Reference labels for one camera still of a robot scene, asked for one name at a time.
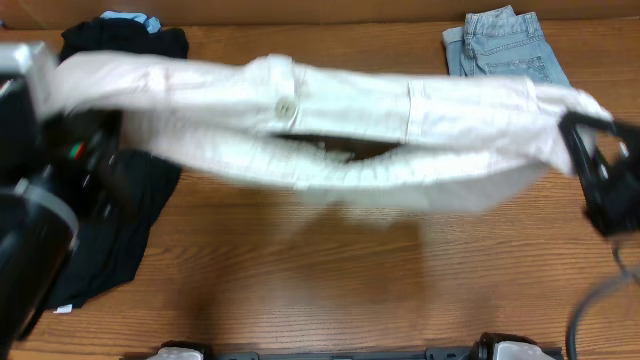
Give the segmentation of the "beige cotton shorts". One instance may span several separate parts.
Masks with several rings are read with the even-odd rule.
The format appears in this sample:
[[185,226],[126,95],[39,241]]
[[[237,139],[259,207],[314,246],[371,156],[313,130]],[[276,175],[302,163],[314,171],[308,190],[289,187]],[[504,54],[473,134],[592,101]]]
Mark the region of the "beige cotton shorts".
[[67,112],[119,110],[128,145],[320,203],[493,208],[573,170],[559,123],[609,120],[588,93],[526,77],[369,74],[283,55],[245,65],[83,52],[53,73]]

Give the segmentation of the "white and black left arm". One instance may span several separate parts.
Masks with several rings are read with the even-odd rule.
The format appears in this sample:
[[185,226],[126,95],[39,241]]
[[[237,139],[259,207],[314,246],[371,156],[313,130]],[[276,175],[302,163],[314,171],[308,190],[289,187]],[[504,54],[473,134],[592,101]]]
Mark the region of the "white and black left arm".
[[132,217],[111,165],[117,111],[66,115],[53,103],[57,57],[43,42],[1,46],[1,356],[29,336],[78,243],[80,223]]

